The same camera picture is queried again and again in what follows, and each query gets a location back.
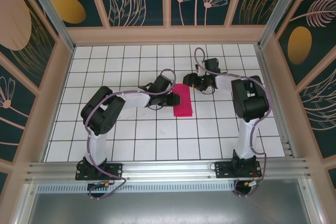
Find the metal rail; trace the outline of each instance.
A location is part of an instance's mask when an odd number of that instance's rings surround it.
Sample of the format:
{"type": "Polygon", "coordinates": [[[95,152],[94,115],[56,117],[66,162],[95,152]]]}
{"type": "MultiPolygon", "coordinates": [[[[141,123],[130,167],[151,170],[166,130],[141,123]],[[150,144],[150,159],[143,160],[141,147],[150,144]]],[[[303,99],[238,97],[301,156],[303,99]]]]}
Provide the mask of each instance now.
{"type": "MultiPolygon", "coordinates": [[[[155,161],[123,162],[123,177],[129,182],[194,182],[233,180],[217,179],[210,166],[216,161],[155,161]]],[[[261,167],[264,159],[259,159],[261,167]]],[[[76,163],[50,162],[31,163],[26,174],[26,183],[81,183],[75,180],[76,163]]],[[[310,174],[304,158],[269,158],[265,179],[309,178],[310,174]]]]}

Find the beige circle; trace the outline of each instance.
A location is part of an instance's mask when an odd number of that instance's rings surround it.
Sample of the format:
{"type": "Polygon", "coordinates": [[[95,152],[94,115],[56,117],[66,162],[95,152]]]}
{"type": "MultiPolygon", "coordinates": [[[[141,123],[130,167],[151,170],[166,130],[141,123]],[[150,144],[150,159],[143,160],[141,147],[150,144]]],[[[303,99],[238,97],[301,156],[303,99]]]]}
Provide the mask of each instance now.
{"type": "Polygon", "coordinates": [[[32,33],[29,8],[24,0],[0,0],[0,44],[21,50],[32,33]]]}
{"type": "Polygon", "coordinates": [[[86,12],[78,0],[51,0],[65,22],[79,24],[86,19],[86,12]]]}
{"type": "Polygon", "coordinates": [[[311,34],[307,28],[303,26],[295,28],[288,41],[289,60],[295,65],[303,63],[309,54],[311,42],[311,34]]]}

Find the leaf illustration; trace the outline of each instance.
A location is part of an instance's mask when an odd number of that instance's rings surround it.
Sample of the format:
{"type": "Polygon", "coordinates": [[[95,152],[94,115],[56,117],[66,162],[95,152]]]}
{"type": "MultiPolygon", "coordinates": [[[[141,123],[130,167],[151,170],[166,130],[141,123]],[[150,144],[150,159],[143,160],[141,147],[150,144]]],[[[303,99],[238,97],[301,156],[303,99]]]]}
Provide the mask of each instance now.
{"type": "Polygon", "coordinates": [[[326,27],[336,17],[336,0],[316,0],[309,7],[306,14],[290,20],[306,17],[309,26],[326,27]]]}
{"type": "Polygon", "coordinates": [[[145,0],[110,0],[108,17],[112,26],[142,26],[146,17],[146,2],[145,0]]]}
{"type": "Polygon", "coordinates": [[[117,22],[120,23],[120,10],[117,0],[110,0],[110,11],[108,17],[113,26],[118,26],[117,22]]]}
{"type": "Polygon", "coordinates": [[[306,87],[301,99],[312,129],[336,127],[336,69],[325,80],[306,87]]]}

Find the enclosure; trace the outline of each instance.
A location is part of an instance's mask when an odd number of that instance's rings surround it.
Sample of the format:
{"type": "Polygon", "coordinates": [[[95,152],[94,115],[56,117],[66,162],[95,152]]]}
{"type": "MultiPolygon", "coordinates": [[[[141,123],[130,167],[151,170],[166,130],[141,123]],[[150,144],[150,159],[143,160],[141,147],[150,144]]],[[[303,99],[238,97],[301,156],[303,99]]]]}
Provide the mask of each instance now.
{"type": "Polygon", "coordinates": [[[335,7],[0,0],[1,223],[336,223],[335,7]],[[221,72],[260,76],[270,93],[254,145],[267,154],[267,164],[257,155],[260,190],[237,197],[236,179],[212,169],[232,158],[242,130],[232,94],[190,87],[192,116],[121,111],[105,155],[127,182],[106,204],[90,200],[92,181],[75,180],[87,151],[82,109],[101,86],[138,90],[167,68],[182,83],[198,71],[196,48],[221,72]]]}

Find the vent grille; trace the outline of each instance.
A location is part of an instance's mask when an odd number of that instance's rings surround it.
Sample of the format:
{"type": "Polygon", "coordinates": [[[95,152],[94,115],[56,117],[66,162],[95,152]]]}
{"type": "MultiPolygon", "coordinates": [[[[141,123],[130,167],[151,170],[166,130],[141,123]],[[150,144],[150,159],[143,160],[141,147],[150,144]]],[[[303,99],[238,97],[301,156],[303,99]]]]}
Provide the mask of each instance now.
{"type": "MultiPolygon", "coordinates": [[[[88,184],[39,184],[38,194],[87,193],[88,184]]],[[[95,192],[106,193],[114,190],[118,185],[111,185],[95,189],[95,192]]],[[[176,191],[230,191],[234,182],[174,182],[174,183],[126,183],[119,193],[158,193],[176,191]]]]}

